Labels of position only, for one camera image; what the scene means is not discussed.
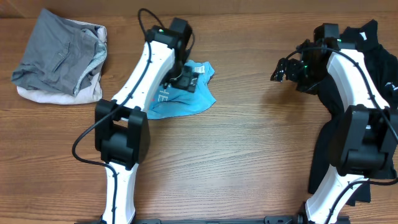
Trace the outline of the light blue printed t-shirt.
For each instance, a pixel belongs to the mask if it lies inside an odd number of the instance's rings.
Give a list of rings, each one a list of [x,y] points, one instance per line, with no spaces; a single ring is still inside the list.
[[[171,87],[158,87],[147,112],[148,119],[164,119],[198,114],[211,108],[216,99],[208,88],[215,74],[210,62],[196,63],[189,60],[185,65],[199,73],[193,93]]]

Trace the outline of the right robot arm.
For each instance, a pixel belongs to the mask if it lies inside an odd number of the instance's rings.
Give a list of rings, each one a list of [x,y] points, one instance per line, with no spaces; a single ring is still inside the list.
[[[395,185],[397,58],[378,41],[378,23],[324,23],[277,62],[271,80],[290,80],[331,114],[313,154],[309,199],[294,216],[266,223],[348,223],[345,205],[370,200],[372,185]]]

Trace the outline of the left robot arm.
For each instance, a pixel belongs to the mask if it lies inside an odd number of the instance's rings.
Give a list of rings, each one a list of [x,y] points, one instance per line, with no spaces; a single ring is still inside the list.
[[[198,74],[186,66],[192,27],[174,18],[170,27],[145,33],[142,55],[124,86],[95,108],[95,148],[106,167],[107,195],[102,223],[132,223],[137,168],[150,144],[147,112],[162,85],[193,93]]]

